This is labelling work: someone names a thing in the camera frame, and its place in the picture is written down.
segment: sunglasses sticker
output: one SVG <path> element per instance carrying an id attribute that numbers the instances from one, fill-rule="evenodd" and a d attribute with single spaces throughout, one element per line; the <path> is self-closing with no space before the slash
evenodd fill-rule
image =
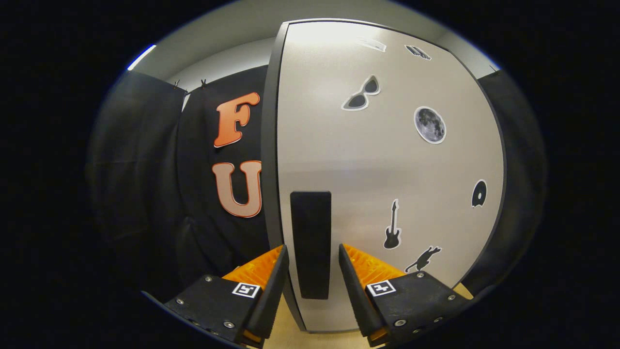
<path id="1" fill-rule="evenodd" d="M 359 91 L 354 93 L 342 104 L 342 110 L 360 111 L 368 107 L 368 96 L 374 96 L 381 92 L 379 81 L 374 75 L 371 75 L 364 81 Z"/>

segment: black frame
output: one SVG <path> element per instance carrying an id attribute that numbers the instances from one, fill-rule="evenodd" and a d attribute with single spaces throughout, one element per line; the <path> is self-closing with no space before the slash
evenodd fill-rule
<path id="1" fill-rule="evenodd" d="M 506 147 L 504 144 L 504 137 L 502 128 L 497 119 L 497 114 L 495 113 L 495 109 L 489 100 L 486 92 L 476 79 L 476 77 L 471 73 L 471 71 L 463 64 L 463 62 L 450 50 L 445 47 L 441 47 L 436 45 L 435 43 L 429 42 L 428 40 L 421 39 L 416 37 L 415 35 L 409 34 L 402 30 L 394 29 L 392 27 L 388 27 L 386 25 L 376 24 L 372 22 L 365 22 L 362 20 L 353 20 L 353 19 L 330 19 L 330 18 L 317 18 L 317 19 L 301 19 L 301 20 L 291 20 L 288 22 L 282 23 L 280 26 L 280 30 L 278 31 L 278 35 L 276 36 L 275 43 L 273 45 L 272 55 L 269 59 L 269 66 L 267 68 L 267 77 L 265 79 L 265 92 L 263 97 L 263 111 L 262 111 L 262 129 L 261 129 L 261 161 L 262 161 L 262 178 L 261 178 L 261 191 L 263 198 L 263 210 L 265 211 L 265 222 L 267 225 L 267 236 L 269 239 L 270 248 L 275 248 L 284 243 L 284 235 L 282 232 L 282 221 L 280 216 L 280 190 L 278 187 L 278 154 L 277 154 L 277 110 L 278 110 L 278 88 L 280 85 L 280 68 L 282 63 L 282 53 L 284 50 L 284 44 L 286 41 L 286 33 L 288 32 L 288 27 L 291 24 L 300 24 L 300 23 L 308 23 L 308 22 L 344 22 L 344 23 L 354 23 L 354 24 L 364 24 L 370 25 L 377 28 L 388 29 L 391 31 L 395 31 L 401 34 L 408 35 L 410 37 L 416 38 L 418 40 L 422 40 L 424 42 L 428 42 L 433 46 L 439 47 L 447 52 L 449 52 L 452 56 L 454 56 L 457 61 L 467 70 L 467 72 L 471 75 L 472 79 L 476 81 L 476 84 L 482 91 L 484 97 L 486 98 L 491 111 L 493 113 L 493 117 L 495 118 L 495 123 L 497 124 L 497 129 L 500 134 L 500 141 L 502 143 L 502 155 L 503 155 L 503 184 L 502 184 L 502 198 L 500 200 L 500 207 L 497 212 L 497 217 L 495 218 L 495 223 L 491 234 L 489 234 L 489 238 L 487 239 L 480 255 L 476 258 L 475 262 L 471 265 L 471 267 L 467 270 L 467 272 L 463 275 L 463 277 L 459 280 L 451 288 L 454 288 L 457 284 L 463 282 L 466 279 L 467 275 L 471 272 L 471 270 L 478 264 L 481 256 L 486 252 L 487 247 L 489 246 L 489 242 L 495 235 L 495 230 L 497 228 L 499 219 L 501 217 L 503 203 L 505 199 L 506 193 L 506 182 L 507 182 L 507 158 L 506 158 Z M 304 325 L 303 319 L 301 317 L 301 313 L 299 312 L 299 306 L 297 305 L 297 300 L 295 298 L 295 294 L 293 292 L 293 285 L 291 283 L 290 276 L 288 281 L 285 282 L 284 297 L 286 299 L 287 304 L 294 304 L 294 309 L 291 309 L 291 314 L 293 318 L 297 322 L 299 329 L 302 331 L 307 331 L 306 326 Z M 487 292 L 480 292 L 480 296 L 483 294 L 487 294 Z"/>

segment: white cabinet door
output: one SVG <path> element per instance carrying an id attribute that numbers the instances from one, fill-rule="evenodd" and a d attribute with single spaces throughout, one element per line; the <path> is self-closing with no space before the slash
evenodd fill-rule
<path id="1" fill-rule="evenodd" d="M 290 24 L 276 109 L 281 226 L 308 331 L 358 327 L 340 243 L 448 287 L 459 283 L 493 232 L 505 164 L 493 111 L 450 52 L 372 25 Z M 326 300 L 299 291 L 296 263 L 311 261 L 295 258 L 293 191 L 331 192 Z"/>

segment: ceiling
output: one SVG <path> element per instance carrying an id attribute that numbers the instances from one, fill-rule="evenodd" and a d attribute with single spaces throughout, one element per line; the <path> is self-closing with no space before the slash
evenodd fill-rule
<path id="1" fill-rule="evenodd" d="M 408 7 L 385 0 L 240 0 L 195 19 L 155 43 L 157 47 L 134 70 L 168 80 L 215 53 L 276 36 L 282 22 L 307 18 L 364 20 L 431 42 L 448 31 Z"/>

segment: moon sticker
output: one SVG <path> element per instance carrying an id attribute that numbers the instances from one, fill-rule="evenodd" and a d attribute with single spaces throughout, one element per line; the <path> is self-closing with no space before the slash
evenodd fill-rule
<path id="1" fill-rule="evenodd" d="M 415 129 L 425 141 L 439 144 L 446 138 L 446 124 L 436 110 L 419 107 L 414 113 Z"/>

